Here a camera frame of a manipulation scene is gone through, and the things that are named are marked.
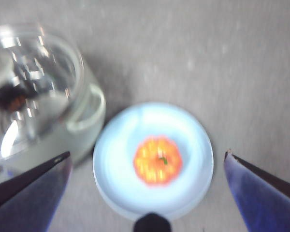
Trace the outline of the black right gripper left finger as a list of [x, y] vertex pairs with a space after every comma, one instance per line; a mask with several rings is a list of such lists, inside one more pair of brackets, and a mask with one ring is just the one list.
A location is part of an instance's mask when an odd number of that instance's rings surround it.
[[64, 152], [0, 183], [0, 232], [48, 231], [72, 167]]

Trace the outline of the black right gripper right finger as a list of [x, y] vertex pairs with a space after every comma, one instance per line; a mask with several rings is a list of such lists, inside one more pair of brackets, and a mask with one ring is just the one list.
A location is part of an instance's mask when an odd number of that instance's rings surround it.
[[224, 156], [227, 182], [250, 232], [290, 232], [290, 183], [234, 155]]

